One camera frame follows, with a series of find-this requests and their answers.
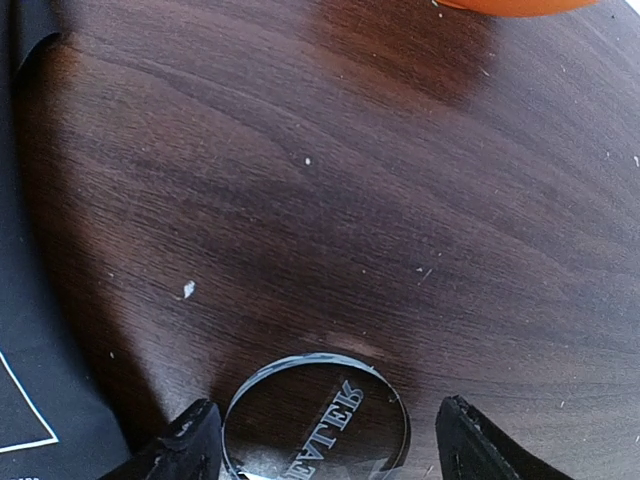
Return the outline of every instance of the wooden table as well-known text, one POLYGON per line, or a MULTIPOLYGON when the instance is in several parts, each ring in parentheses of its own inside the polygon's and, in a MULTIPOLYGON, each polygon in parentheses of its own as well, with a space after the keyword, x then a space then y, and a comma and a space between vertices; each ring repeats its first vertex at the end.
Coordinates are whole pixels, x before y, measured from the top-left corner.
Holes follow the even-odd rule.
POLYGON ((638 478, 629 6, 514 20, 426 0, 68 0, 64 15, 19 89, 20 154, 62 305, 134 438, 198 397, 228 404, 279 357, 332 351, 401 392, 407 478, 439 478, 435 414, 456 393, 576 479, 638 478))

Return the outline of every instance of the circular lens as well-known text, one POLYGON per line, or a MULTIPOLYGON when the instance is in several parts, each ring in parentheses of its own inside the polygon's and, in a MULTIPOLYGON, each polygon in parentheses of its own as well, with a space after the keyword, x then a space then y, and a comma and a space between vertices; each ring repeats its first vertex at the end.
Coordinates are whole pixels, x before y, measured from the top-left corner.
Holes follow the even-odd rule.
POLYGON ((409 417, 372 367, 343 355, 287 357, 231 401, 223 453, 239 480, 382 480, 402 466, 409 417))

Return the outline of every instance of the wood grain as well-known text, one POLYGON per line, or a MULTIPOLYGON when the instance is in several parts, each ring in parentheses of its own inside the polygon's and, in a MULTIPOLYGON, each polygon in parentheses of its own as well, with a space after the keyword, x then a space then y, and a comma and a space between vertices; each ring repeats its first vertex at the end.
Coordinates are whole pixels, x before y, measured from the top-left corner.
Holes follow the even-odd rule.
POLYGON ((439 477, 435 414, 456 393, 576 479, 640 475, 626 4, 63 11, 68 36, 18 89, 20 154, 52 280, 134 443, 328 350, 400 390, 408 479, 439 477))

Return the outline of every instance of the debris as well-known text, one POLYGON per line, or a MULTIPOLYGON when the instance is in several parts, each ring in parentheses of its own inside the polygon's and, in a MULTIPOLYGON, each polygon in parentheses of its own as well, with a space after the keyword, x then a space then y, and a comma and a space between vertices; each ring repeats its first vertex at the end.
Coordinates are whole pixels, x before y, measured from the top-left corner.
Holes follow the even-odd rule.
POLYGON ((422 280, 418 282, 418 286, 422 285, 422 282, 424 282, 427 278, 429 278, 429 275, 431 275, 432 273, 433 273, 433 268, 430 268, 429 270, 427 270, 427 273, 424 274, 424 277, 422 277, 422 280))
POLYGON ((193 280, 189 280, 184 286, 184 298, 185 300, 193 295, 193 292, 196 291, 196 282, 193 280))

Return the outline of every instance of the orange object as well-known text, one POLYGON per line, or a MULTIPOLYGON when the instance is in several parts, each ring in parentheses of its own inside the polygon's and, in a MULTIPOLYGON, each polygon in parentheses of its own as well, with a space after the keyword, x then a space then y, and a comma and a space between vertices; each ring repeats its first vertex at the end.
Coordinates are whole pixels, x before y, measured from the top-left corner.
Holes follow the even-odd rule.
POLYGON ((597 0, 441 0, 440 3, 455 8, 466 8, 489 15, 504 17, 535 17, 566 12, 574 8, 592 5, 597 0))

